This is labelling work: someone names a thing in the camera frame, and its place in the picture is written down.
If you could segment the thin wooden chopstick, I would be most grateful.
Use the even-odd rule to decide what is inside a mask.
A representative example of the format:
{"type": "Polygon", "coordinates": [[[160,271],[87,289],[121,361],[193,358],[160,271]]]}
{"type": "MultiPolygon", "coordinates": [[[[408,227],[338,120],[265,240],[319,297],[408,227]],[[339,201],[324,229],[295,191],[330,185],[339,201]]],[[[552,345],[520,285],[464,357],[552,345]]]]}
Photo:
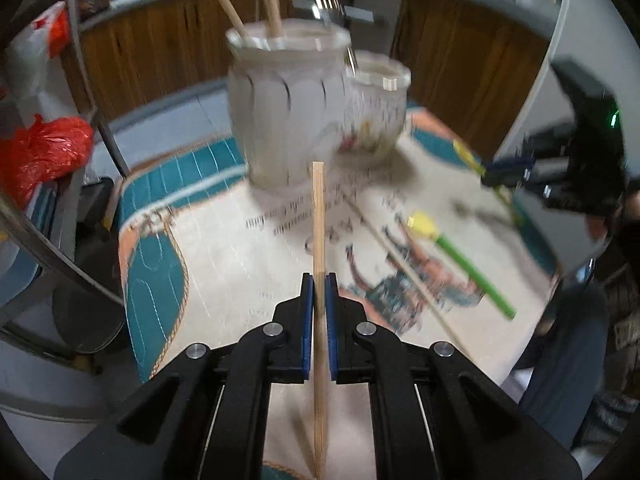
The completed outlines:
{"type": "Polygon", "coordinates": [[[460,339],[457,332],[449,325],[446,318],[442,315],[442,312],[438,310],[436,304],[436,298],[431,294],[431,292],[426,288],[426,286],[422,283],[419,278],[419,275],[413,271],[413,268],[410,264],[402,258],[400,252],[397,249],[393,248],[390,243],[387,243],[385,237],[381,232],[378,232],[374,225],[366,218],[362,210],[356,204],[356,202],[349,197],[345,192],[342,193],[344,201],[349,204],[349,207],[352,208],[352,211],[359,218],[361,223],[367,228],[367,230],[371,233],[371,235],[376,239],[378,244],[380,244],[385,251],[392,257],[392,259],[398,264],[400,270],[404,272],[408,276],[408,280],[413,284],[416,290],[419,292],[421,297],[426,301],[427,307],[432,311],[434,317],[436,318],[439,325],[442,326],[442,329],[448,335],[448,341],[454,344],[468,359],[473,361],[471,351],[466,348],[466,345],[460,339]]]}

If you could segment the yellow green tulip spoon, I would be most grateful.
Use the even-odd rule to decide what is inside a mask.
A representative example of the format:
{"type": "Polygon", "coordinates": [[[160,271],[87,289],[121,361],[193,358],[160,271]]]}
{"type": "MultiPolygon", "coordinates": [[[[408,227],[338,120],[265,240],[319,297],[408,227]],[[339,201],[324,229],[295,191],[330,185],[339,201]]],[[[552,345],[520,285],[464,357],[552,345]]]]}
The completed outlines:
{"type": "Polygon", "coordinates": [[[480,286],[480,289],[488,296],[498,310],[509,320],[516,317],[516,309],[500,292],[495,284],[472,261],[446,237],[436,226],[435,221],[425,212],[418,211],[412,214],[406,222],[409,230],[417,237],[427,238],[437,245],[460,269],[480,286]]]}

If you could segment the wooden chopstick gripped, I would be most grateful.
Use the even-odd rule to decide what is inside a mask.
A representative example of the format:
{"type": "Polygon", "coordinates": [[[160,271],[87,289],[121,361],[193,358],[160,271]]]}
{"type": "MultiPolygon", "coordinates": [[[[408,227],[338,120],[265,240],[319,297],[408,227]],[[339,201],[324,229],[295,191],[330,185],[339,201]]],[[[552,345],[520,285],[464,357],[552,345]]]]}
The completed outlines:
{"type": "Polygon", "coordinates": [[[312,260],[314,260],[314,478],[322,479],[328,447],[329,350],[326,336],[326,201],[324,200],[324,163],[313,162],[312,177],[312,260]]]}

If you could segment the gold fork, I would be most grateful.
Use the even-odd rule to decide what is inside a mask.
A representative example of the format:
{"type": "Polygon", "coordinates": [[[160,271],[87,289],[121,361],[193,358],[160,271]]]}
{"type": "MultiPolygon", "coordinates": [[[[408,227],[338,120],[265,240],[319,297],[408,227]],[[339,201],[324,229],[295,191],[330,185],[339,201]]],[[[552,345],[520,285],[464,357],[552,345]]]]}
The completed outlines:
{"type": "MultiPolygon", "coordinates": [[[[322,21],[326,27],[335,25],[335,20],[344,14],[344,9],[340,0],[314,0],[314,5],[318,10],[319,20],[322,21]]],[[[357,73],[357,58],[351,44],[346,48],[345,63],[353,74],[357,73]]]]}

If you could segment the wooden kitchen cabinets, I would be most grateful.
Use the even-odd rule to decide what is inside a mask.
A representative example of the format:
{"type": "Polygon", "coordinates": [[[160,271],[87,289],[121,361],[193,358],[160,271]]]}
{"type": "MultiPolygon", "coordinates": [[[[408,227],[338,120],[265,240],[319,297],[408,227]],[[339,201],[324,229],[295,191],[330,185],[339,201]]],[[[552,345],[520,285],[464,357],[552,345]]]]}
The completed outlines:
{"type": "MultiPolygon", "coordinates": [[[[229,78],[240,127],[260,143],[282,133],[300,142],[342,119],[355,94],[346,56],[363,58],[373,46],[359,32],[293,11],[293,0],[149,0],[104,11],[74,28],[65,76],[78,110],[107,121],[229,78]]],[[[388,56],[410,70],[410,101],[490,157],[549,44],[480,0],[399,0],[388,56]]]]}

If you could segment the printed horse table mat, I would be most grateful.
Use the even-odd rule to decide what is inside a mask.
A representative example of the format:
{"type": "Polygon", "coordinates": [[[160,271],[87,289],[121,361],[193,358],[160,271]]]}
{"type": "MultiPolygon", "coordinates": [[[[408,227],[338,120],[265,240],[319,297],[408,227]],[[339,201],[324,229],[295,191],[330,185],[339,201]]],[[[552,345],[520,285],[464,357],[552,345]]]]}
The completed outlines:
{"type": "MultiPolygon", "coordinates": [[[[533,335],[559,263],[516,203],[480,185],[454,133],[411,107],[390,159],[326,175],[326,268],[372,322],[402,340],[447,340],[426,301],[342,193],[397,249],[436,298],[473,362],[496,384],[533,335]],[[406,225],[423,211],[516,309],[506,318],[437,245],[406,225]]],[[[201,143],[138,171],[119,199],[119,265],[132,351],[150,379],[189,344],[232,344],[296,296],[312,268],[308,185],[280,194],[250,183],[230,138],[201,143]]]]}

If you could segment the white floral cutlery jar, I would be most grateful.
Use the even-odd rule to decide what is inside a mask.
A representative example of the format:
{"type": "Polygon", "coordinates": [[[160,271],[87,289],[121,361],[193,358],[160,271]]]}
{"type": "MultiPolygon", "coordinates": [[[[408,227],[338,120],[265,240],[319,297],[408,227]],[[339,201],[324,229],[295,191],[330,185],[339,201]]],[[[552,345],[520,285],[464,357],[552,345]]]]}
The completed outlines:
{"type": "Polygon", "coordinates": [[[405,129],[411,70],[369,51],[357,51],[356,60],[337,156],[343,164],[374,167],[393,151],[405,129]]]}

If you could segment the white ceramic chopstick jar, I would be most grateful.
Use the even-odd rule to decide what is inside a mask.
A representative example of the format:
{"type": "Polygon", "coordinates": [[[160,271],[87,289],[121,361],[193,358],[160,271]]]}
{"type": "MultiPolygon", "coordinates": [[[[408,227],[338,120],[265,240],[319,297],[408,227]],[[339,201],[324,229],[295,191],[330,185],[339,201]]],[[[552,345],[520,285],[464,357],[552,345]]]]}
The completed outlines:
{"type": "Polygon", "coordinates": [[[282,36],[267,24],[247,24],[248,37],[226,32],[232,55],[228,103],[232,133],[261,188],[299,185],[308,177],[317,143],[344,118],[349,101],[343,27],[290,18],[282,36]]]}

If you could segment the metal shelving rack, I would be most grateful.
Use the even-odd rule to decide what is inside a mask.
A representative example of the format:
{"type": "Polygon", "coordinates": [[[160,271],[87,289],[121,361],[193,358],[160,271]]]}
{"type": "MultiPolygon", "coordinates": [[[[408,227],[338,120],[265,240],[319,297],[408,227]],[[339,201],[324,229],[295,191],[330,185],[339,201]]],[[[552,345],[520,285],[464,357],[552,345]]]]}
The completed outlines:
{"type": "MultiPolygon", "coordinates": [[[[60,1],[67,6],[81,88],[90,103],[90,110],[82,114],[82,118],[99,133],[116,169],[126,177],[129,168],[90,89],[79,40],[76,0],[24,0],[9,21],[8,29],[3,32],[2,42],[8,44],[38,15],[60,1]]],[[[40,359],[76,370],[84,370],[89,366],[85,351],[78,352],[64,344],[42,338],[17,325],[15,320],[38,302],[50,298],[55,289],[61,286],[76,286],[81,292],[91,292],[116,306],[122,304],[119,297],[90,278],[75,262],[78,208],[84,177],[85,169],[79,168],[55,181],[54,185],[37,191],[29,212],[19,211],[12,200],[1,197],[1,229],[17,244],[18,252],[29,255],[37,266],[36,275],[24,290],[1,306],[1,340],[40,359]]]]}

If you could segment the red plastic bag low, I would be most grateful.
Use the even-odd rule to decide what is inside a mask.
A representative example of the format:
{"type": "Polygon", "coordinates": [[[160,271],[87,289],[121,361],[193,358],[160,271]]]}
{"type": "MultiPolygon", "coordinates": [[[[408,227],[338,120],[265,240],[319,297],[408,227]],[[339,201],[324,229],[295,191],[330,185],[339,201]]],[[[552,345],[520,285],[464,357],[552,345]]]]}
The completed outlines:
{"type": "Polygon", "coordinates": [[[28,128],[1,141],[1,191],[24,209],[38,185],[85,166],[93,150],[93,128],[79,116],[46,122],[40,114],[28,128]]]}

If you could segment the red plastic bag upper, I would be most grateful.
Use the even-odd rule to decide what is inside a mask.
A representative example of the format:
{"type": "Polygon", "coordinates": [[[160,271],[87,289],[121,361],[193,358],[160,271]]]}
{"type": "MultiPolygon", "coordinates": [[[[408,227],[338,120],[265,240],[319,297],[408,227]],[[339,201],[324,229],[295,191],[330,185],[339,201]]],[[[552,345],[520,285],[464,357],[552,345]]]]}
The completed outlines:
{"type": "Polygon", "coordinates": [[[46,32],[49,58],[57,58],[70,44],[70,19],[67,4],[59,1],[32,21],[35,30],[46,32]]]}

